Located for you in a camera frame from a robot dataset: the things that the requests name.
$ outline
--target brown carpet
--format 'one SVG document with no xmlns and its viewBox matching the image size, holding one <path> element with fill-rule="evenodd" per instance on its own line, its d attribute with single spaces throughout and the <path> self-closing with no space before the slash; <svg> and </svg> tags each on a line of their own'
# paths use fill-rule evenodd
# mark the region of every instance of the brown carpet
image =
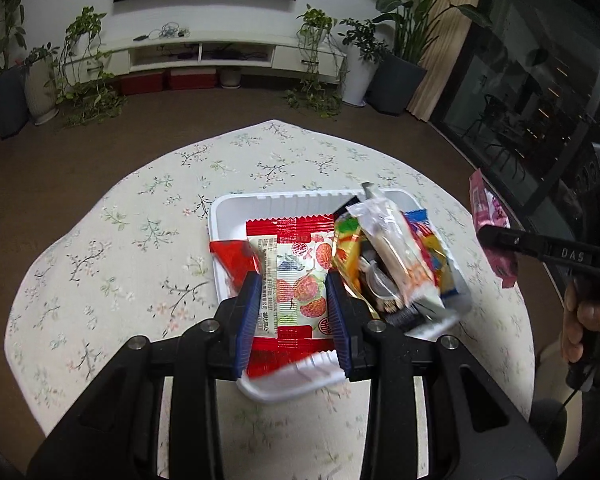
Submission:
<svg viewBox="0 0 600 480">
<path fill-rule="evenodd" d="M 129 98 L 122 115 L 74 129 L 55 118 L 0 140 L 0 447 L 20 469 L 42 440 L 2 350 L 8 313 L 34 259 L 69 231 L 109 188 L 171 150 L 237 128 L 280 119 L 392 155 L 468 206 L 471 166 L 435 130 L 409 115 L 344 107 L 325 120 L 291 110 L 261 89 L 162 92 Z M 555 340 L 562 308 L 540 264 L 523 260 L 520 288 L 536 350 Z"/>
</svg>

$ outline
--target human hand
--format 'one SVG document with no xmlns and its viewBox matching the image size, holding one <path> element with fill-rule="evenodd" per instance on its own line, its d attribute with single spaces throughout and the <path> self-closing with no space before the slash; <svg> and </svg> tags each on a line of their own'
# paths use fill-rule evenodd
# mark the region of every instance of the human hand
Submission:
<svg viewBox="0 0 600 480">
<path fill-rule="evenodd" d="M 600 332 L 600 302 L 583 300 L 578 304 L 576 288 L 571 282 L 564 295 L 562 334 L 560 335 L 562 358 L 575 363 L 582 357 L 583 329 Z"/>
</svg>

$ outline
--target dark gray flower pot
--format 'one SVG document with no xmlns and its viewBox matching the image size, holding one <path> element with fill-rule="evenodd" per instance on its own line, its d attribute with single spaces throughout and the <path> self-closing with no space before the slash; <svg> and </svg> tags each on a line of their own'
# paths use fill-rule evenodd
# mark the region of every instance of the dark gray flower pot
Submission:
<svg viewBox="0 0 600 480">
<path fill-rule="evenodd" d="M 400 115 L 426 73 L 424 68 L 388 54 L 371 82 L 366 102 L 381 114 Z"/>
<path fill-rule="evenodd" d="M 0 74 L 0 137 L 17 134 L 29 120 L 29 109 L 24 97 L 22 69 L 12 66 Z"/>
</svg>

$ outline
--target floral tablecloth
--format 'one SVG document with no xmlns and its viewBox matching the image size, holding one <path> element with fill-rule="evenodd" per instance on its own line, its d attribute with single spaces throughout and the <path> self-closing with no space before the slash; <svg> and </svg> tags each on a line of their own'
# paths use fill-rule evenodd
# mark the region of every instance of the floral tablecloth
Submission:
<svg viewBox="0 0 600 480">
<path fill-rule="evenodd" d="M 350 189 L 365 181 L 405 189 L 428 208 L 474 298 L 454 333 L 528 416 L 534 349 L 525 304 L 517 287 L 500 288 L 464 207 L 390 156 L 268 121 L 186 146 L 133 172 L 33 263 L 14 300 L 4 350 L 43 431 L 51 431 L 129 337 L 177 336 L 213 316 L 218 302 L 207 218 L 216 197 Z M 234 383 L 219 382 L 218 406 L 227 479 L 359 477 L 368 383 L 259 405 Z M 163 475 L 167 411 L 158 457 Z"/>
</svg>

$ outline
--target cable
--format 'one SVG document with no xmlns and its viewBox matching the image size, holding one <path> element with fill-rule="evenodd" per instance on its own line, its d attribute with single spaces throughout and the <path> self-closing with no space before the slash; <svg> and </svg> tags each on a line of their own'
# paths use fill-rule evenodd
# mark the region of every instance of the cable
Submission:
<svg viewBox="0 0 600 480">
<path fill-rule="evenodd" d="M 180 27 L 178 22 L 167 22 L 161 28 L 154 28 L 146 37 L 148 40 L 161 40 L 162 38 L 188 38 L 189 35 L 189 27 Z"/>
<path fill-rule="evenodd" d="M 589 380 L 589 377 L 591 376 L 592 373 L 594 373 L 598 367 L 600 366 L 600 355 L 598 356 L 597 360 L 596 360 L 596 364 L 595 366 L 592 366 L 591 369 L 588 371 L 584 381 L 582 382 L 582 384 L 586 383 Z M 539 435 L 541 435 L 542 437 L 546 436 L 547 431 L 549 430 L 549 428 L 552 427 L 552 425 L 554 424 L 554 422 L 556 421 L 556 419 L 558 418 L 558 416 L 566 409 L 567 404 L 569 404 L 571 402 L 571 399 L 573 399 L 573 397 L 576 396 L 576 394 L 580 391 L 580 389 L 578 388 L 577 390 L 573 390 L 570 394 L 569 397 L 567 397 L 567 400 L 565 400 L 562 405 L 560 406 L 560 409 L 555 413 L 554 418 L 552 418 L 551 422 L 549 422 L 545 427 L 544 430 L 542 430 L 542 433 L 539 433 Z"/>
</svg>

